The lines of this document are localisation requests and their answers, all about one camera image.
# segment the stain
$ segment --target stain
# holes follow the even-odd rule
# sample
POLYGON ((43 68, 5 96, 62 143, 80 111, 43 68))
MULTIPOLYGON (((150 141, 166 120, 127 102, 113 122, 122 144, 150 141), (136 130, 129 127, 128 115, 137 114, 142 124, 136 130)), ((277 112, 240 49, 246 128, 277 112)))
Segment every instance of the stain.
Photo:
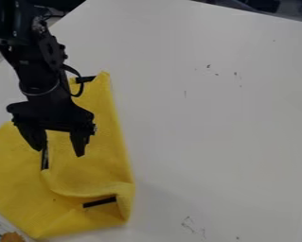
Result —
POLYGON ((203 228, 203 229, 201 229, 201 236, 204 238, 204 239, 206 239, 206 236, 205 236, 205 228, 203 228))
POLYGON ((193 228, 193 220, 190 216, 187 216, 185 219, 183 219, 181 225, 182 227, 186 228, 187 230, 191 231, 192 233, 196 233, 193 228))

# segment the black wire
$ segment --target black wire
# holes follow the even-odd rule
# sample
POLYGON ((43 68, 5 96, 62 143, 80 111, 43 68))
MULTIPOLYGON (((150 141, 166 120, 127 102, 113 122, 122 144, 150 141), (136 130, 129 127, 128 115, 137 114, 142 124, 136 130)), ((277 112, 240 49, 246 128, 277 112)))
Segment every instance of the black wire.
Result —
MULTIPOLYGON (((66 65, 66 64, 63 64, 63 65, 62 65, 62 69, 63 69, 64 71, 67 71, 67 72, 70 72, 70 73, 73 73, 73 74, 77 75, 77 76, 79 77, 79 79, 82 78, 82 76, 80 75, 80 73, 79 73, 76 69, 74 69, 73 67, 71 67, 71 66, 68 66, 68 65, 66 65)), ((75 94, 75 95, 73 95, 73 94, 71 94, 71 93, 69 92, 69 94, 70 94, 71 96, 73 96, 73 97, 79 97, 79 96, 81 96, 81 95, 83 94, 83 92, 84 92, 84 82, 81 82, 81 83, 80 83, 80 89, 79 89, 78 93, 75 94)))

